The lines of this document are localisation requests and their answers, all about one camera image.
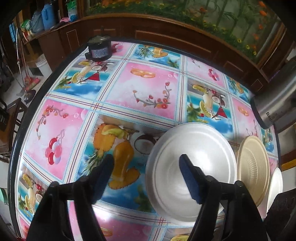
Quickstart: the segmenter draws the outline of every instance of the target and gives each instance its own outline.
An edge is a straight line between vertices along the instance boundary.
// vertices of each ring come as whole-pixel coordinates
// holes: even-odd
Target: orange drink glass print
[[[135,130],[124,129],[127,133],[126,140],[119,143],[113,150],[114,169],[111,174],[112,181],[109,183],[111,189],[120,189],[135,182],[139,176],[139,171],[128,165],[133,159],[134,149],[130,144],[130,137]]]

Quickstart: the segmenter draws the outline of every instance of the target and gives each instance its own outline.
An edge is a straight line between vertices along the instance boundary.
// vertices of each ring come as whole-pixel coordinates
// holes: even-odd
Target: patterned tablecloth
[[[20,232],[28,227],[52,181],[69,183],[113,154],[115,167],[94,212],[107,240],[170,241],[188,234],[159,216],[145,188],[145,166],[156,141],[170,128],[203,122],[236,152],[248,135],[278,165],[273,127],[263,130],[250,108],[251,93],[225,74],[165,49],[112,42],[113,56],[87,61],[83,51],[42,99],[29,125],[16,172],[15,207]],[[75,240],[82,240],[74,203],[68,202]],[[223,219],[223,213],[217,222]]]

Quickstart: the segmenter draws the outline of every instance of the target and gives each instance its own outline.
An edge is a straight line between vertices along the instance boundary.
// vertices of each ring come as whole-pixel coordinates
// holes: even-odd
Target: yellow wooden strip
[[[294,159],[294,160],[292,160],[290,162],[282,164],[281,170],[283,172],[283,171],[288,170],[288,169],[290,169],[292,167],[296,167],[296,159]]]

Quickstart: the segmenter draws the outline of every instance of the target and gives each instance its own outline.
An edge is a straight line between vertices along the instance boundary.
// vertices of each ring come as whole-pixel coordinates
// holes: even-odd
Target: wooden stool
[[[6,158],[10,158],[11,155],[13,133],[17,133],[15,126],[20,126],[22,122],[22,119],[19,120],[17,115],[21,112],[24,112],[25,115],[27,109],[21,98],[16,99],[7,106],[7,112],[9,113],[8,124],[5,131],[0,130],[0,155],[3,156],[0,157],[0,161],[9,162]]]

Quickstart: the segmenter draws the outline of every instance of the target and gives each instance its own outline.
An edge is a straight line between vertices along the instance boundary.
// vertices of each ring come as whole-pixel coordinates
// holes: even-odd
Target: white bucket
[[[36,60],[36,66],[39,68],[45,78],[48,78],[51,75],[52,70],[47,63],[44,54],[38,57],[38,59]]]

